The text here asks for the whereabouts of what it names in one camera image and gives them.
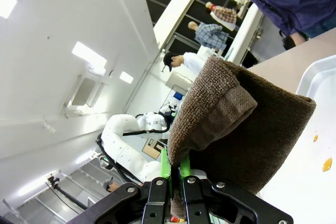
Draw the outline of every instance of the floor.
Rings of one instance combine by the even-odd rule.
[[[279,28],[273,25],[269,18],[263,18],[261,27],[263,28],[261,38],[251,47],[252,54],[259,62],[268,60],[285,51],[279,35]]]

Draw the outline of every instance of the white ceiling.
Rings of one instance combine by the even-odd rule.
[[[68,150],[71,141],[78,143],[79,137],[101,128],[96,117],[66,120],[60,115],[86,65],[71,53],[77,41],[107,59],[106,86],[96,112],[108,115],[122,112],[158,53],[145,0],[17,0],[9,18],[0,17],[0,200],[17,204],[20,186],[70,164],[94,145],[94,140],[83,140]],[[134,78],[132,84],[119,79],[122,71]],[[44,129],[44,119],[56,134]],[[64,155],[55,154],[46,164],[39,159],[56,149]]]

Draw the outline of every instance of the folded cloth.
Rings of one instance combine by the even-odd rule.
[[[190,152],[191,168],[205,171],[211,181],[229,179],[256,194],[283,164],[315,106],[310,98],[209,57],[172,125],[170,163],[178,166]]]

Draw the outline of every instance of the beige table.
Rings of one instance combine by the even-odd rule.
[[[336,28],[279,54],[249,70],[273,84],[296,92],[304,71],[313,62],[336,54]]]

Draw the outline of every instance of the jeans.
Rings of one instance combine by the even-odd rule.
[[[327,18],[309,29],[304,30],[303,32],[309,37],[313,38],[320,34],[325,33],[326,31],[331,30],[332,28],[336,27],[336,14],[332,15],[330,18]]]

